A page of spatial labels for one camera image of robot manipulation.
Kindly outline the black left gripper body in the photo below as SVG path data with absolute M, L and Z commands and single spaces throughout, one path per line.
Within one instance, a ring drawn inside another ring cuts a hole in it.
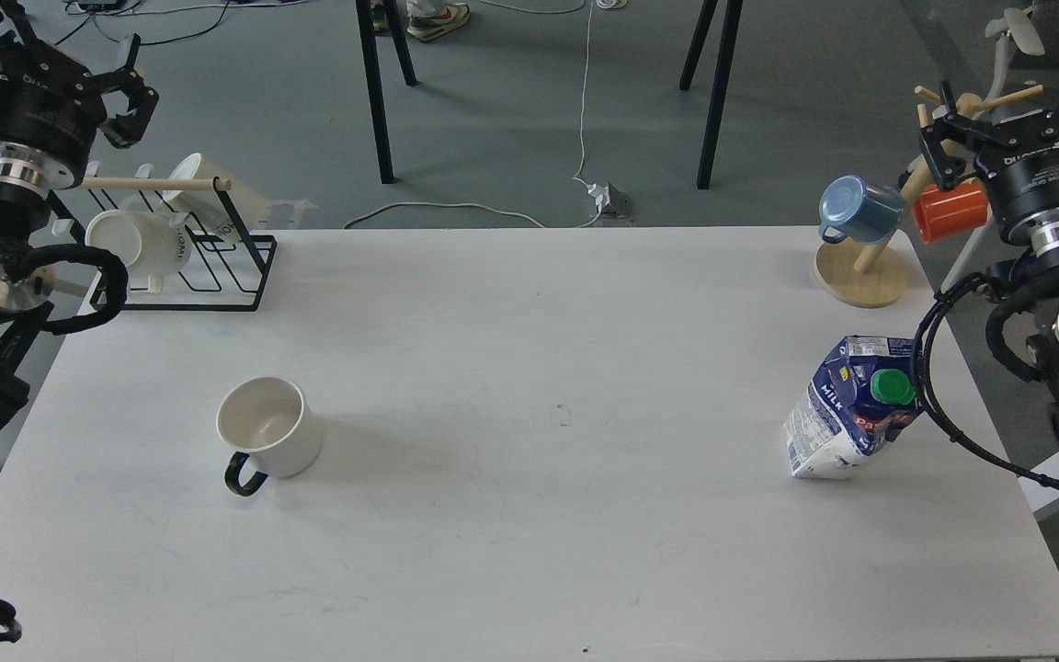
M 106 108 L 88 94 L 87 68 L 53 47 L 40 56 L 21 43 L 0 47 L 0 143 L 17 143 L 84 169 Z

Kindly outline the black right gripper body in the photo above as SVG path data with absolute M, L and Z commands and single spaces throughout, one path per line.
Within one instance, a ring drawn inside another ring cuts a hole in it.
M 1047 130 L 1045 110 L 1033 110 L 993 126 L 1000 143 L 975 146 L 975 172 L 1006 244 L 1030 241 L 1034 215 L 1059 209 L 1059 130 Z

